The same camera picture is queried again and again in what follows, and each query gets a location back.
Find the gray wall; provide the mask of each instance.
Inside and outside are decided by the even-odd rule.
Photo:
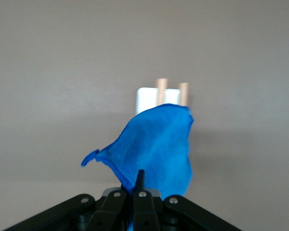
[[[289,0],[0,0],[0,230],[119,186],[80,163],[157,78],[191,85],[186,197],[289,231]]]

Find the bolt head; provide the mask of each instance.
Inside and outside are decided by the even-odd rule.
[[[87,203],[89,201],[89,199],[87,197],[82,198],[82,200],[80,201],[81,203]]]
[[[172,198],[169,199],[169,202],[170,202],[171,204],[177,204],[179,201],[178,201],[177,198],[172,197]]]
[[[121,196],[121,193],[119,193],[119,192],[114,193],[114,197],[119,197],[119,196]]]
[[[146,196],[146,192],[140,192],[138,195],[139,195],[140,197],[145,197],[145,196]]]

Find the white wall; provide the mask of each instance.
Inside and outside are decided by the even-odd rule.
[[[80,162],[162,77],[191,84],[186,197],[289,231],[289,0],[0,0],[0,230],[119,186]]]

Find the black metal bracket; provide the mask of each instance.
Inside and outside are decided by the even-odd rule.
[[[131,195],[122,187],[105,190],[98,201],[81,194],[5,231],[125,231],[131,222],[135,231],[241,231],[182,196],[162,201],[144,179],[139,170]]]

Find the blue cloth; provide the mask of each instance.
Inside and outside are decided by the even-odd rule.
[[[87,155],[81,165],[93,159],[103,162],[129,193],[138,170],[144,169],[144,186],[159,190],[162,199],[183,195],[192,178],[188,159],[192,123],[187,107],[163,104],[146,110],[129,121],[116,141]]]

